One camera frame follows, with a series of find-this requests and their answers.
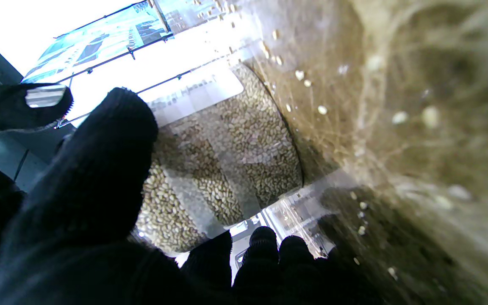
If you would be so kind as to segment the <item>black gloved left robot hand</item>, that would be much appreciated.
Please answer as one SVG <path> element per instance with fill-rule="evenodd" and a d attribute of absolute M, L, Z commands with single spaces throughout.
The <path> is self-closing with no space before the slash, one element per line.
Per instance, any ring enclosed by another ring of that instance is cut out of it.
<path fill-rule="evenodd" d="M 25 197 L 0 201 L 0 305 L 382 304 L 335 250 L 314 258 L 269 227 L 252 233 L 234 279 L 229 232 L 181 267 L 130 241 L 157 134 L 147 104 L 114 88 Z"/>

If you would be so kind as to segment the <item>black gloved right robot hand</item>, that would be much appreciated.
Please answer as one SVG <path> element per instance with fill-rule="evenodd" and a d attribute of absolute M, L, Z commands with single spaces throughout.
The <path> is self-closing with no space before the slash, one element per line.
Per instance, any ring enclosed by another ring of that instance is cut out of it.
<path fill-rule="evenodd" d="M 70 89 L 58 83 L 0 84 L 0 133 L 52 128 L 70 112 Z"/>

